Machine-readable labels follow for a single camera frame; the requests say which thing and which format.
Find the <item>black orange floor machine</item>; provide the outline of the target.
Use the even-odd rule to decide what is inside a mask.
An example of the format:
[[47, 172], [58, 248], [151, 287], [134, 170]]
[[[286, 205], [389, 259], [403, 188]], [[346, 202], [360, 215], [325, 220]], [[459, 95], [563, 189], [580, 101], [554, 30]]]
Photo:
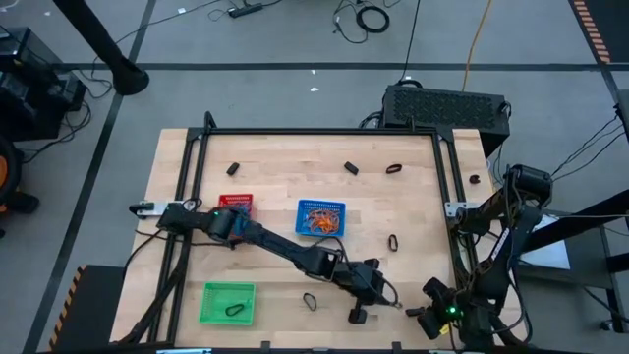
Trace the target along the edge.
[[39, 198], [20, 190], [24, 154], [0, 134], [0, 214], [7, 211], [31, 214]]

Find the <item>black pole with base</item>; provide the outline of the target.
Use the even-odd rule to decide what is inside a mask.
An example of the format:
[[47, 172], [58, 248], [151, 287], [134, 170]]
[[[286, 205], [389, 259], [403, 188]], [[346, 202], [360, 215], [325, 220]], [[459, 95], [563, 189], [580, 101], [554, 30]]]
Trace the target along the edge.
[[113, 88], [120, 95], [136, 94], [148, 86], [149, 76], [146, 71], [122, 53], [86, 0], [52, 1], [97, 57], [107, 65], [112, 73]]

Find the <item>black hazard-striped floor mat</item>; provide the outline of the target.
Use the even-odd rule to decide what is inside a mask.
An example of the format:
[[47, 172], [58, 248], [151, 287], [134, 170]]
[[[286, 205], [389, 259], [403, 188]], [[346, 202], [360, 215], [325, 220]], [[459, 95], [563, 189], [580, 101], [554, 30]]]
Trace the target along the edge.
[[81, 265], [48, 340], [53, 353], [93, 354], [109, 345], [122, 290], [119, 266]]
[[596, 59], [629, 65], [629, 0], [569, 0]]

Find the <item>black metal stand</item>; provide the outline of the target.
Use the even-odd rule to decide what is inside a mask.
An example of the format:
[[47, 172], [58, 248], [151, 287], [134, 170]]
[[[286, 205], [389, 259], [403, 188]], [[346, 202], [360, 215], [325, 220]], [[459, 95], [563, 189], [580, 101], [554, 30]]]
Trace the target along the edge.
[[518, 267], [524, 277], [558, 281], [598, 288], [606, 293], [600, 303], [610, 314], [600, 323], [604, 330], [629, 333], [629, 317], [624, 315], [615, 275], [629, 271], [629, 252], [613, 255], [610, 252], [604, 227], [611, 221], [623, 219], [629, 226], [629, 190], [575, 213], [548, 212], [550, 224], [536, 230], [525, 248], [527, 253], [563, 244], [566, 265], [544, 265], [522, 260]]

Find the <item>red plastic basket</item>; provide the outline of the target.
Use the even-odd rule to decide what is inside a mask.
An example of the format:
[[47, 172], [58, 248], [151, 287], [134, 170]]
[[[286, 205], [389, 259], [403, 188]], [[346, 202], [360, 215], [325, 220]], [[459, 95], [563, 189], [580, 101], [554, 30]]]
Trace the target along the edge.
[[252, 194], [225, 194], [219, 196], [218, 212], [223, 212], [227, 209], [239, 212], [228, 237], [230, 243], [236, 244], [242, 240], [245, 228], [253, 216], [253, 199], [254, 196]]

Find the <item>black computer case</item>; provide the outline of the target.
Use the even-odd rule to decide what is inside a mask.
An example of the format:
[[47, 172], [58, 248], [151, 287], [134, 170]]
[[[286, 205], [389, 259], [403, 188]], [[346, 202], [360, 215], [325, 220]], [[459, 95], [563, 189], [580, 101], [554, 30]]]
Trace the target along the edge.
[[485, 156], [510, 136], [511, 105], [502, 95], [389, 86], [381, 113], [381, 128], [476, 129]]

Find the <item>black metal table frame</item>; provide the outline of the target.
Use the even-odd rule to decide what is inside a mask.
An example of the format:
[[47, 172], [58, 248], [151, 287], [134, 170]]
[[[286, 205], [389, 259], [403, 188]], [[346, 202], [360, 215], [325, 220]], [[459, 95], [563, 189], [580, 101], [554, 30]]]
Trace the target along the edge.
[[[455, 281], [452, 243], [447, 238], [443, 204], [455, 199], [447, 159], [436, 159], [428, 136], [379, 135], [221, 135], [202, 143], [191, 129], [160, 133], [146, 197], [186, 199], [197, 194], [205, 208], [222, 194], [252, 194], [255, 219], [296, 243], [311, 239], [295, 230], [301, 199], [342, 202], [347, 208], [342, 240], [353, 261], [379, 259], [384, 276], [397, 290], [405, 308], [427, 302], [423, 285], [432, 277]], [[346, 161], [359, 168], [353, 175]], [[238, 162], [229, 176], [228, 167]], [[402, 170], [386, 174], [399, 163]], [[397, 252], [387, 247], [390, 234]], [[373, 306], [364, 324], [350, 324], [354, 299], [337, 286], [304, 276], [294, 266], [253, 245], [236, 250], [212, 247], [194, 234], [180, 303], [163, 306], [157, 339], [173, 336], [179, 346], [251, 348], [268, 342], [272, 348], [449, 349], [452, 339], [426, 337], [402, 310]], [[210, 281], [253, 283], [257, 287], [251, 326], [199, 322], [204, 285]], [[302, 296], [316, 297], [312, 312]]]

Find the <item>white paper sheet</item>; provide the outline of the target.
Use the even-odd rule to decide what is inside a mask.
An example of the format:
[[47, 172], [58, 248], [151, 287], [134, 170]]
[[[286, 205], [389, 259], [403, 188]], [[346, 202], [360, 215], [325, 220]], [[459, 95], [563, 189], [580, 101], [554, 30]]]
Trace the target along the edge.
[[524, 253], [520, 263], [529, 266], [544, 266], [570, 270], [571, 265], [564, 241], [557, 241], [540, 249]]

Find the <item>blue plastic basket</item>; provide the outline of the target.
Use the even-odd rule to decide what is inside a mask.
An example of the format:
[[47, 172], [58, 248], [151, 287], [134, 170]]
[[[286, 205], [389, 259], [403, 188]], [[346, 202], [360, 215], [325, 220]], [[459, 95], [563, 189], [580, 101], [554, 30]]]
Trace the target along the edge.
[[314, 237], [342, 237], [345, 228], [344, 203], [299, 200], [295, 231]]

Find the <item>black equipment rack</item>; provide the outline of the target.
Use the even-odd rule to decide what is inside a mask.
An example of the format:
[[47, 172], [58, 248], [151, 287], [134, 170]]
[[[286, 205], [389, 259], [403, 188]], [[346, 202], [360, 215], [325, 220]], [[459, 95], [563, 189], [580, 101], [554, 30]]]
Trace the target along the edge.
[[0, 26], [0, 135], [11, 142], [54, 139], [82, 107], [86, 85], [26, 27]]

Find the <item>black power strip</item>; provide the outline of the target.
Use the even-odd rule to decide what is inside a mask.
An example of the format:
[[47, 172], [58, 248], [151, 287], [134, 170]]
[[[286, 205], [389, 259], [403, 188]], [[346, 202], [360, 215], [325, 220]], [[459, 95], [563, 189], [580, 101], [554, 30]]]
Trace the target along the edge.
[[231, 8], [227, 11], [227, 14], [233, 18], [240, 18], [258, 11], [261, 11], [263, 9], [263, 5], [261, 3], [255, 3], [253, 5], [244, 5], [243, 7], [234, 7]]

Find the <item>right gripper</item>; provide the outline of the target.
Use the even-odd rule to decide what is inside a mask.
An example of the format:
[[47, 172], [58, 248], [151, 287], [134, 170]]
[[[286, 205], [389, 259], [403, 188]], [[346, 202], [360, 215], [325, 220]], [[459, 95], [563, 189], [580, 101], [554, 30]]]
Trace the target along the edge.
[[429, 310], [418, 316], [418, 323], [429, 339], [437, 339], [441, 329], [463, 318], [457, 295], [433, 294]]

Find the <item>silver black clamp bracket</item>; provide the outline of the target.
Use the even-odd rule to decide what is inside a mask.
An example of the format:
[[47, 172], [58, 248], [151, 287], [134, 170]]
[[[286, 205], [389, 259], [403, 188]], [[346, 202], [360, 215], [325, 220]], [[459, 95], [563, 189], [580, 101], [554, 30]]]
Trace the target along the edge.
[[162, 215], [166, 207], [166, 202], [140, 201], [137, 204], [130, 205], [129, 211], [137, 218], [146, 218]]

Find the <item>green plastic basket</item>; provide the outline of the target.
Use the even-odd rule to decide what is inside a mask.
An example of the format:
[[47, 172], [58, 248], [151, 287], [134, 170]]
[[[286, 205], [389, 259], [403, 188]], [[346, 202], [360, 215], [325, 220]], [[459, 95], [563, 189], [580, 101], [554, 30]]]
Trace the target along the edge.
[[[248, 282], [213, 281], [204, 285], [200, 303], [199, 322], [203, 325], [251, 326], [255, 317], [257, 287]], [[246, 308], [234, 317], [225, 309], [244, 303]]]

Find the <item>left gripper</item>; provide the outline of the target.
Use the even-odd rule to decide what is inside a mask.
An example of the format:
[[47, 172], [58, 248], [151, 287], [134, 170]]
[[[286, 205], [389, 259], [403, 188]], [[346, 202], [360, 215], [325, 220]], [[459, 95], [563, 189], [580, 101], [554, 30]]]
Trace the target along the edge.
[[[372, 269], [362, 262], [343, 262], [336, 265], [336, 285], [349, 292], [365, 305], [390, 305], [401, 309], [399, 300], [388, 300], [384, 296], [384, 286], [388, 281], [378, 269]], [[367, 312], [361, 304], [357, 304], [349, 313], [348, 322], [352, 325], [363, 325], [367, 320]]]

